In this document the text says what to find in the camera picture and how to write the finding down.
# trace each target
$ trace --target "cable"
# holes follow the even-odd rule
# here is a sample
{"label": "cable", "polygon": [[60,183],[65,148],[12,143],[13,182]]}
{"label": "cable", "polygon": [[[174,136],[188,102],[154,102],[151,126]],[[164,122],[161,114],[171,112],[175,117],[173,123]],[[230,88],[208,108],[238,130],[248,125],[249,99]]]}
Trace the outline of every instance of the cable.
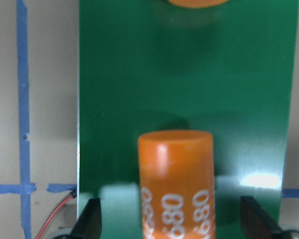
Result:
{"label": "cable", "polygon": [[55,210],[52,212],[52,214],[49,216],[48,220],[46,220],[44,226],[42,227],[41,231],[39,232],[36,239],[41,239],[41,236],[43,235],[44,231],[48,227],[51,220],[54,218],[54,216],[57,214],[57,212],[72,198],[76,197],[76,190],[73,190],[64,200],[61,201],[61,203],[55,208]]}

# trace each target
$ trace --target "blue tape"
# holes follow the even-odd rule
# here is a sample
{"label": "blue tape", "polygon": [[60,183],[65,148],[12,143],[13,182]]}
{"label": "blue tape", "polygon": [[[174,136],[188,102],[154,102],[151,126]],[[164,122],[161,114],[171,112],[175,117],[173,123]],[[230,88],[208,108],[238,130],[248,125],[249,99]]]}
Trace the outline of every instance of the blue tape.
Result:
{"label": "blue tape", "polygon": [[30,195],[35,190],[36,185],[34,183],[29,185],[0,184],[0,194],[15,193]]}
{"label": "blue tape", "polygon": [[283,189],[283,198],[299,198],[299,189]]}
{"label": "blue tape", "polygon": [[60,193],[64,191],[73,191],[76,189],[76,184],[57,184],[50,183],[47,187],[47,191],[51,193]]}
{"label": "blue tape", "polygon": [[27,8],[23,0],[16,0],[16,39],[18,54],[19,156],[21,226],[25,239],[31,239],[31,192],[29,134],[29,75],[27,42]]}

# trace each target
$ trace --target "orange cylinder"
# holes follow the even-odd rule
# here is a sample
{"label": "orange cylinder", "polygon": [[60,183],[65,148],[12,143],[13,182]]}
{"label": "orange cylinder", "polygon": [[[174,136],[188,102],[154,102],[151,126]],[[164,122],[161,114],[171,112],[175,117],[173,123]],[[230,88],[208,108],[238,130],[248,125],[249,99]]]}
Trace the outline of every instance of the orange cylinder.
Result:
{"label": "orange cylinder", "polygon": [[143,134],[139,166],[144,239],[215,239],[210,133]]}
{"label": "orange cylinder", "polygon": [[222,4],[227,0],[168,0],[171,4],[188,8],[201,8]]}

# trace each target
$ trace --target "green board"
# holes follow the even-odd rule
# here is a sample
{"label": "green board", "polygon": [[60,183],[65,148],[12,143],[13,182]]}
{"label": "green board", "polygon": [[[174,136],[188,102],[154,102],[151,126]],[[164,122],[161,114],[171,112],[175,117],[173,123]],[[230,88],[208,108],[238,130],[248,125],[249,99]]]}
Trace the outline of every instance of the green board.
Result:
{"label": "green board", "polygon": [[80,1],[79,209],[100,197],[102,239],[141,239],[137,138],[214,135],[217,238],[244,238],[239,199],[278,219],[297,0],[185,9]]}

